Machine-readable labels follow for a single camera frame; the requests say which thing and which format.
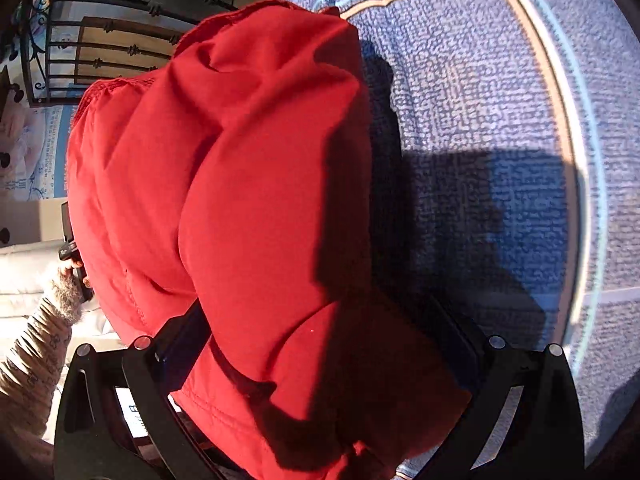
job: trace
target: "beige sweater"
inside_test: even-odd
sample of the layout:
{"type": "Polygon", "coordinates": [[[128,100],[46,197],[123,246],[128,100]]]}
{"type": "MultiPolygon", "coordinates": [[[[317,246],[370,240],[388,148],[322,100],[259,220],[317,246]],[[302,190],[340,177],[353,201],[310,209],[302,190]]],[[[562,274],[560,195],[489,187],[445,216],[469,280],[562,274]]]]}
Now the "beige sweater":
{"type": "Polygon", "coordinates": [[[53,446],[42,435],[80,304],[72,275],[52,272],[27,328],[0,360],[0,433],[39,478],[53,478],[53,446]]]}

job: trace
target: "black plastic bracket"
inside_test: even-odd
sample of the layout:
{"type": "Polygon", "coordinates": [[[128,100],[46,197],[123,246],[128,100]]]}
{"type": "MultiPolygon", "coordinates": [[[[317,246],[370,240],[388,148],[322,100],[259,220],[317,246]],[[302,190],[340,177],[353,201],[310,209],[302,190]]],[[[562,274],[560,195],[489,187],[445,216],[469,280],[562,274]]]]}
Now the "black plastic bracket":
{"type": "Polygon", "coordinates": [[[455,316],[437,301],[432,316],[441,351],[474,396],[415,480],[579,480],[584,475],[582,417],[562,347],[512,348],[500,336],[485,338],[469,318],[455,316]],[[473,468],[515,386],[524,388],[498,455],[473,468]]]}
{"type": "Polygon", "coordinates": [[[225,480],[201,452],[167,396],[179,390],[210,337],[196,300],[156,338],[141,336],[126,350],[78,347],[58,411],[54,477],[64,480],[225,480]],[[129,388],[166,469],[139,455],[116,398],[129,388]]]}

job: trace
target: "red jacket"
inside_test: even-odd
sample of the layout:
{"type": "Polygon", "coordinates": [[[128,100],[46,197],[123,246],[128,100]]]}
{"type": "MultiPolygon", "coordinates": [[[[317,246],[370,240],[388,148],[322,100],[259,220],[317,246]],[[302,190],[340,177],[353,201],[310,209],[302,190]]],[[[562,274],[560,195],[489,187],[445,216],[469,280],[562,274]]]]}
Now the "red jacket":
{"type": "Polygon", "coordinates": [[[357,30],[279,1],[205,20],[76,114],[68,199],[100,304],[128,344],[200,298],[218,346],[175,399],[257,479],[391,478],[468,399],[372,288],[368,126],[357,30]]]}

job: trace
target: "poster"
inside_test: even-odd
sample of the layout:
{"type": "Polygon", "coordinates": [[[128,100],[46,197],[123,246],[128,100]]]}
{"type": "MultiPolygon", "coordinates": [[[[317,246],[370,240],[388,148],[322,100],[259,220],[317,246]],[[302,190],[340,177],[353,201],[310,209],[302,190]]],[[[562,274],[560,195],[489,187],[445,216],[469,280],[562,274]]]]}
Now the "poster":
{"type": "Polygon", "coordinates": [[[66,196],[66,144],[76,108],[28,108],[8,100],[0,122],[0,198],[66,196]]]}

